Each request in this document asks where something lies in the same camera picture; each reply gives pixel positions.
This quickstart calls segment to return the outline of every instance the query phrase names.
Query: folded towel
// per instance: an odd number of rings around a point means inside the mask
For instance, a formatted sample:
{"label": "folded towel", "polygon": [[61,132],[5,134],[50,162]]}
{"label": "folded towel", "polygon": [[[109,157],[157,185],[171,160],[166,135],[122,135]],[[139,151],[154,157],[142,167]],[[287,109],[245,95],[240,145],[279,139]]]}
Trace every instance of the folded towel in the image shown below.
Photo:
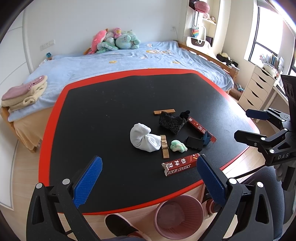
{"label": "folded towel", "polygon": [[16,98],[16,97],[19,97],[19,96],[22,96],[22,95],[28,93],[29,90],[32,88],[32,86],[34,86],[34,85],[38,84],[39,82],[43,81],[44,78],[47,79],[47,76],[42,75],[42,76],[30,81],[27,84],[22,84],[22,85],[19,85],[19,86],[11,87],[2,96],[1,100],[8,100],[8,99]]}
{"label": "folded towel", "polygon": [[36,101],[38,100],[38,98],[43,94],[43,92],[45,91],[46,89],[46,86],[47,86],[47,82],[44,82],[43,85],[41,85],[39,88],[38,88],[38,92],[36,92],[34,95],[31,95],[31,96],[28,96],[26,97],[22,102],[20,103],[17,103],[15,105],[11,105],[9,106],[9,110],[11,112],[15,111],[15,110],[19,110],[19,109],[22,109],[28,105],[32,105],[32,104],[35,104]]}
{"label": "folded towel", "polygon": [[44,79],[41,80],[38,84],[33,85],[26,94],[18,96],[16,98],[2,100],[1,105],[5,107],[5,106],[12,106],[22,102],[25,98],[32,96],[37,92],[39,92],[40,89],[43,89],[44,87],[42,85],[46,82],[46,80],[47,80],[47,76],[45,75]]}
{"label": "folded towel", "polygon": [[134,147],[148,152],[159,150],[161,137],[150,134],[151,129],[141,123],[135,124],[130,132],[131,143]]}

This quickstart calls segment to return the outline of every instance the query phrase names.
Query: white sock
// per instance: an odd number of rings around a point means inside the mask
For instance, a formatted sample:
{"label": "white sock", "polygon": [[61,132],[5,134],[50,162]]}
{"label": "white sock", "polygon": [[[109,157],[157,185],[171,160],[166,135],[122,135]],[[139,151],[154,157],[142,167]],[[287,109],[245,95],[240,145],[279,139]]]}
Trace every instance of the white sock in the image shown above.
{"label": "white sock", "polygon": [[134,147],[148,152],[159,150],[161,137],[150,134],[151,129],[141,123],[135,124],[131,129],[130,138]]}

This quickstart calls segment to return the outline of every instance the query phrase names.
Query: stuffed animal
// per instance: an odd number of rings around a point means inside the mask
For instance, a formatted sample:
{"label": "stuffed animal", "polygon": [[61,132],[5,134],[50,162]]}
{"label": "stuffed animal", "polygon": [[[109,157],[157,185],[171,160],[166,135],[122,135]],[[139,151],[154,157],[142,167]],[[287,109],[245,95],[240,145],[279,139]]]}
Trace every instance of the stuffed animal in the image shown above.
{"label": "stuffed animal", "polygon": [[120,49],[138,49],[140,40],[138,40],[136,35],[123,34],[116,39],[115,44]]}
{"label": "stuffed animal", "polygon": [[114,38],[107,38],[106,41],[98,43],[97,48],[97,53],[118,50],[118,48],[115,46]]}
{"label": "stuffed animal", "polygon": [[127,34],[127,35],[129,35],[131,37],[136,36],[132,30],[130,30],[130,31],[122,31],[122,34]]}
{"label": "stuffed animal", "polygon": [[203,18],[205,18],[207,20],[211,19],[210,15],[208,13],[204,13]]}
{"label": "stuffed animal", "polygon": [[216,23],[216,19],[215,19],[214,16],[211,17],[211,20],[212,20],[214,23]]}
{"label": "stuffed animal", "polygon": [[107,31],[108,31],[108,29],[102,30],[102,31],[98,32],[94,36],[94,39],[93,39],[93,41],[91,43],[91,49],[89,50],[89,52],[87,54],[94,54],[94,53],[96,53],[96,51],[97,51],[97,45],[98,45],[98,43],[103,42],[103,40],[106,37]]}
{"label": "stuffed animal", "polygon": [[115,37],[114,33],[112,33],[112,32],[108,32],[108,33],[106,34],[106,37],[105,37],[104,41],[106,41],[106,39],[108,39],[108,38],[114,38],[114,37]]}
{"label": "stuffed animal", "polygon": [[121,35],[122,35],[122,33],[121,33],[121,29],[120,28],[115,28],[114,29],[114,35],[115,35],[115,39],[118,39]]}

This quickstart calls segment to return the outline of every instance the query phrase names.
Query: pink towel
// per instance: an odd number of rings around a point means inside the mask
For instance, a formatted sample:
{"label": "pink towel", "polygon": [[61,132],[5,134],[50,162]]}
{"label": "pink towel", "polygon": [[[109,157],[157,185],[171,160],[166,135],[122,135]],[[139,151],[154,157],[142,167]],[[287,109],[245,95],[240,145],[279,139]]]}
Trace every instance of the pink towel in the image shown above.
{"label": "pink towel", "polygon": [[11,87],[3,96],[2,96],[2,100],[8,100],[8,99],[12,99],[12,98],[16,98],[19,96],[22,96],[26,93],[29,92],[29,90],[32,88],[32,86],[38,84],[39,82],[41,82],[43,79],[45,78],[44,75],[30,81],[27,84],[23,84],[23,85],[19,85],[19,86],[14,86]]}

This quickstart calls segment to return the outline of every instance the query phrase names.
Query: black table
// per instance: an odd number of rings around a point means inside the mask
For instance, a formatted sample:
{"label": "black table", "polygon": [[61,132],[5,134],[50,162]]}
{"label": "black table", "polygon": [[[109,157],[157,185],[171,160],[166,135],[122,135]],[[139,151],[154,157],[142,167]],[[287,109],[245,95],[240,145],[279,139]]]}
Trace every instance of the black table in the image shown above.
{"label": "black table", "polygon": [[151,133],[184,141],[197,130],[186,123],[177,135],[158,124],[154,110],[175,109],[190,116],[216,138],[202,151],[214,167],[225,168],[247,148],[234,140],[239,130],[259,132],[243,109],[200,73],[183,69],[143,69],[101,75],[67,85],[49,121],[40,154],[39,181],[55,185],[72,178],[94,155],[103,170],[82,213],[107,214],[154,205],[202,184],[195,168],[166,177],[162,162],[196,153],[161,149],[146,152],[130,142],[136,123]]}

